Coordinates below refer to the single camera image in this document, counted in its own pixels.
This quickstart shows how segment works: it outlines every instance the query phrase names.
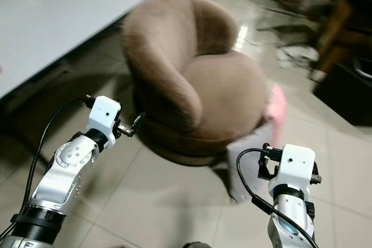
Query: black cable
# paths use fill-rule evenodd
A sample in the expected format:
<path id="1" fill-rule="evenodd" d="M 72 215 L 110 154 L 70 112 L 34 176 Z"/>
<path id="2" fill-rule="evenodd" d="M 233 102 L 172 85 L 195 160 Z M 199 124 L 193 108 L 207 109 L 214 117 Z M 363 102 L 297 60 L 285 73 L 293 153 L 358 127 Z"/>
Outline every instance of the black cable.
<path id="1" fill-rule="evenodd" d="M 80 102 L 83 102 L 84 103 L 85 100 L 84 99 L 76 99 L 76 100 L 72 100 L 69 103 L 65 104 L 63 107 L 61 107 L 53 115 L 53 117 L 49 120 L 48 124 L 46 125 L 46 127 L 44 129 L 44 132 L 42 133 L 42 136 L 40 138 L 40 141 L 39 141 L 39 144 L 38 144 L 38 147 L 37 147 L 36 154 L 34 155 L 33 161 L 31 163 L 30 171 L 28 172 L 28 178 L 27 178 L 27 183 L 26 183 L 26 190 L 24 191 L 23 202 L 22 202 L 22 206 L 21 206 L 21 209 L 19 211 L 19 214 L 23 214 L 24 213 L 24 210 L 27 207 L 28 200 L 30 199 L 31 187 L 32 187 L 32 183 L 33 183 L 33 178 L 34 178 L 34 173 L 35 173 L 35 168 L 36 168 L 37 160 L 39 159 L 40 151 L 41 151 L 42 145 L 44 144 L 45 136 L 46 136 L 47 132 L 49 131 L 49 128 L 50 128 L 51 124 L 55 121 L 55 119 L 57 118 L 57 116 L 61 114 L 62 111 L 66 110 L 71 105 L 73 105 L 75 103 L 80 103 Z M 52 160 L 53 160 L 53 158 L 49 162 L 48 168 L 50 168 L 50 166 L 52 164 Z M 15 223 L 12 223 L 5 231 L 3 231 L 1 233 L 1 235 L 0 235 L 0 241 L 2 241 L 2 239 L 7 234 L 9 234 L 12 231 L 14 225 L 15 225 Z"/>
<path id="2" fill-rule="evenodd" d="M 260 196 L 258 196 L 257 194 L 255 194 L 250 189 L 250 187 L 246 183 L 246 181 L 244 179 L 244 176 L 243 176 L 243 173 L 242 173 L 242 171 L 240 169 L 240 159 L 242 158 L 243 155 L 245 155 L 245 154 L 247 154 L 249 152 L 262 152 L 262 149 L 261 148 L 249 148 L 249 149 L 246 149 L 246 150 L 242 151 L 238 155 L 238 158 L 237 158 L 237 170 L 238 170 L 238 174 L 239 174 L 239 177 L 240 177 L 240 179 L 241 179 L 241 181 L 242 181 L 245 189 L 252 196 L 252 203 L 254 203 L 255 205 L 259 206 L 261 210 L 263 210 L 265 213 L 267 213 L 269 215 L 271 213 L 274 213 L 274 214 L 278 215 L 280 218 L 282 218 L 287 223 L 289 223 L 290 225 L 292 225 L 299 233 L 301 233 L 301 235 L 303 235 L 303 237 L 306 238 L 306 240 L 311 244 L 311 246 L 313 246 L 313 248 L 318 248 L 318 245 L 316 245 L 316 243 L 312 239 L 312 237 L 309 234 L 307 234 L 307 232 L 303 228 L 301 228 L 295 221 L 293 221 L 292 219 L 290 219 L 288 216 L 286 216 L 282 212 L 276 210 L 273 205 L 271 205 L 270 203 L 268 203 L 267 201 L 265 201 L 264 199 L 262 199 Z"/>

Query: round swivel chair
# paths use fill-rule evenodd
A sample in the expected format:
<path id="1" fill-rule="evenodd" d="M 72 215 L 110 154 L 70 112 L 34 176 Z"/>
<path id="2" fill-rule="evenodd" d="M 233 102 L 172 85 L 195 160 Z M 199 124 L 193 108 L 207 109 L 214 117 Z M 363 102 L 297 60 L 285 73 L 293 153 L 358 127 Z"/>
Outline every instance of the round swivel chair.
<path id="1" fill-rule="evenodd" d="M 237 23 L 208 0 L 147 0 L 123 23 L 145 143 L 179 164 L 204 166 L 248 135 L 267 98 L 260 67 L 232 51 Z"/>

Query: wooden furniture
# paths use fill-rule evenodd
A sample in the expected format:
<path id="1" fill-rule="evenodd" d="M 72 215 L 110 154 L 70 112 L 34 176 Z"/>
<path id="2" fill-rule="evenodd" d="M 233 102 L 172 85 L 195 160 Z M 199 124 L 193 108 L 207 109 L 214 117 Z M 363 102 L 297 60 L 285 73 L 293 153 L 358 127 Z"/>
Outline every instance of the wooden furniture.
<path id="1" fill-rule="evenodd" d="M 337 0 L 317 49 L 317 70 L 327 73 L 335 62 L 352 56 L 372 35 L 372 0 Z"/>

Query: cable connector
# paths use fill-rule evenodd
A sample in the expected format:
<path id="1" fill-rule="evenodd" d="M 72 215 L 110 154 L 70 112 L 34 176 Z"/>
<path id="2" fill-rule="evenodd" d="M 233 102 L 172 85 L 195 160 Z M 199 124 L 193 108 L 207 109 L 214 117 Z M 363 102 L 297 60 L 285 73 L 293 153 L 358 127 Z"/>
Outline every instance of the cable connector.
<path id="1" fill-rule="evenodd" d="M 133 136 L 135 132 L 137 131 L 138 127 L 141 125 L 142 120 L 146 117 L 146 113 L 142 112 L 133 122 L 133 125 L 131 127 L 128 127 L 127 125 L 119 124 L 117 125 L 117 130 L 126 135 L 126 136 Z"/>
<path id="2" fill-rule="evenodd" d="M 261 154 L 264 154 L 272 161 L 280 162 L 282 153 L 283 153 L 283 150 L 272 148 L 268 143 L 264 143 L 264 145 L 262 146 Z"/>
<path id="3" fill-rule="evenodd" d="M 92 109 L 93 105 L 94 105 L 94 102 L 95 102 L 95 98 L 92 97 L 91 95 L 86 94 L 86 96 L 84 97 L 84 102 L 85 102 L 85 105 L 89 109 Z"/>

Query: floor tile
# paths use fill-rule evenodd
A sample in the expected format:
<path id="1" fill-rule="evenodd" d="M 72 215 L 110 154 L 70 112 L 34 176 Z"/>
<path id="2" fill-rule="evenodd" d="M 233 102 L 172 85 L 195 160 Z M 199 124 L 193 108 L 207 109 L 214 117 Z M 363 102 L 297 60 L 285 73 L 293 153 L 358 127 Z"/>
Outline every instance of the floor tile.
<path id="1" fill-rule="evenodd" d="M 10 219 L 21 209 L 24 187 L 11 180 L 0 184 L 0 232 L 10 225 Z"/>
<path id="2" fill-rule="evenodd" d="M 275 59 L 276 49 L 274 46 L 274 38 L 269 35 L 257 35 L 252 41 L 250 38 L 243 43 L 237 42 L 234 49 L 249 56 L 255 63 L 261 66 L 270 77 L 270 72 L 273 68 L 273 59 Z"/>
<path id="3" fill-rule="evenodd" d="M 70 214 L 63 222 L 54 248 L 79 247 L 92 226 L 92 223 Z"/>
<path id="4" fill-rule="evenodd" d="M 26 183 L 27 183 L 27 178 L 28 178 L 28 173 L 30 171 L 31 167 L 31 162 L 32 159 L 27 159 L 19 168 L 16 172 L 14 172 L 9 178 L 8 181 L 11 181 L 13 184 L 17 185 L 18 187 L 25 189 Z M 34 192 L 36 186 L 40 182 L 43 174 L 45 171 L 45 167 L 38 163 L 35 168 L 34 172 L 34 178 L 33 178 L 33 183 L 31 187 L 31 195 Z"/>
<path id="5" fill-rule="evenodd" d="M 143 248 L 182 247 L 213 240 L 225 201 L 209 168 L 179 166 L 144 148 L 96 223 Z"/>
<path id="6" fill-rule="evenodd" d="M 372 219 L 335 208 L 336 247 L 369 247 Z"/>
<path id="7" fill-rule="evenodd" d="M 314 150 L 321 184 L 310 186 L 310 196 L 333 202 L 332 156 L 328 150 L 326 129 L 305 120 L 288 116 L 284 124 L 279 147 L 290 143 Z"/>
<path id="8" fill-rule="evenodd" d="M 333 205 L 314 198 L 315 206 L 315 242 L 318 247 L 338 248 L 335 240 L 335 218 Z"/>
<path id="9" fill-rule="evenodd" d="M 297 21 L 297 18 L 263 8 L 256 21 L 256 30 L 271 30 L 281 26 L 292 25 L 294 21 Z"/>
<path id="10" fill-rule="evenodd" d="M 80 248 L 139 248 L 104 229 L 93 226 Z"/>
<path id="11" fill-rule="evenodd" d="M 353 126 L 329 107 L 325 116 L 325 124 L 330 131 L 337 131 L 363 141 L 372 141 L 372 127 Z"/>
<path id="12" fill-rule="evenodd" d="M 125 61 L 121 43 L 121 29 L 118 28 L 118 30 L 102 38 L 94 51 L 122 62 Z"/>
<path id="13" fill-rule="evenodd" d="M 328 130 L 335 204 L 372 218 L 370 166 L 372 141 Z"/>
<path id="14" fill-rule="evenodd" d="M 297 67 L 283 69 L 276 66 L 271 68 L 269 80 L 283 89 L 287 99 L 288 115 L 311 123 L 323 124 L 329 108 L 311 93 L 314 85 L 306 75 L 305 69 Z"/>
<path id="15" fill-rule="evenodd" d="M 268 221 L 269 216 L 251 202 L 225 206 L 212 247 L 272 247 Z"/>
<path id="16" fill-rule="evenodd" d="M 220 4 L 230 11 L 238 22 L 244 22 L 249 29 L 254 29 L 257 19 L 262 13 L 259 4 L 264 4 L 266 0 L 211 0 Z"/>
<path id="17" fill-rule="evenodd" d="M 6 181 L 27 159 L 27 150 L 17 139 L 0 134 L 0 184 Z"/>

